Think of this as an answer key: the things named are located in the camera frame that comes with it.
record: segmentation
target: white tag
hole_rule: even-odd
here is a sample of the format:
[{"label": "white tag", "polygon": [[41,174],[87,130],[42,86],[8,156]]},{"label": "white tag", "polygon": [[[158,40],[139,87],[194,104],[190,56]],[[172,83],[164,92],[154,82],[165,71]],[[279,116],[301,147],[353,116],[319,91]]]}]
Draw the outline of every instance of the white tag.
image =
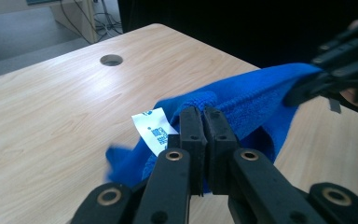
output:
[{"label": "white tag", "polygon": [[162,108],[134,115],[132,120],[139,134],[156,156],[167,148],[168,134],[178,133],[167,121]]}]

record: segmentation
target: care label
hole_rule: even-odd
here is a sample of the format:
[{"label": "care label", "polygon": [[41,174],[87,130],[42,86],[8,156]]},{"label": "care label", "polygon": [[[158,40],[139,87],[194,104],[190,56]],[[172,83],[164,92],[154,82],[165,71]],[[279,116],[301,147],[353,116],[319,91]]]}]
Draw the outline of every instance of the care label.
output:
[{"label": "care label", "polygon": [[167,148],[168,134],[178,134],[167,121],[162,108],[134,115],[132,120],[139,134],[156,156]]}]

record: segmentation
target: blue fabric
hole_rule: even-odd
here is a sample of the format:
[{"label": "blue fabric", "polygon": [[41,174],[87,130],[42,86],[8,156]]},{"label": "blue fabric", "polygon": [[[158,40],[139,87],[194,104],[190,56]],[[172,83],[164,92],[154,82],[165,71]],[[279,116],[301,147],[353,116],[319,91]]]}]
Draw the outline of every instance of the blue fabric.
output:
[{"label": "blue fabric", "polygon": [[[154,108],[162,107],[170,124],[180,132],[179,114],[183,109],[195,106],[203,111],[206,105],[213,106],[225,113],[244,147],[258,149],[274,162],[297,109],[284,106],[282,99],[300,78],[319,72],[320,68],[305,63],[273,66],[161,100]],[[112,167],[107,179],[129,187],[147,178],[156,162],[142,138],[133,150],[108,148],[106,158]]]}]

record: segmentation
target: gray floor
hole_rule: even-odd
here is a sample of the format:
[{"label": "gray floor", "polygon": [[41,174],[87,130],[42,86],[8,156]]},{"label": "gray floor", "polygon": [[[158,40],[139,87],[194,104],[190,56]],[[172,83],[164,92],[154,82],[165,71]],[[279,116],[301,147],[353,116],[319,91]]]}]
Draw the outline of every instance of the gray floor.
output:
[{"label": "gray floor", "polygon": [[0,75],[87,45],[57,23],[48,8],[0,15]]}]

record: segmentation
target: blue towel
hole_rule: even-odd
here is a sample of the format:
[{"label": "blue towel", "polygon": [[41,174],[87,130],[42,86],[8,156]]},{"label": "blue towel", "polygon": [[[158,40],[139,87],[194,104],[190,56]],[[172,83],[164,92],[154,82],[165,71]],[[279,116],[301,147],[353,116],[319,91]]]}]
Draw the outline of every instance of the blue towel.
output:
[{"label": "blue towel", "polygon": [[[154,108],[162,107],[179,132],[179,114],[183,109],[195,106],[202,112],[205,106],[213,106],[225,113],[243,147],[260,150],[274,162],[297,109],[284,106],[282,100],[300,78],[319,72],[320,68],[305,63],[263,68],[161,100]],[[107,179],[128,187],[147,178],[156,161],[142,138],[133,150],[108,148],[106,158],[112,168]]]}]

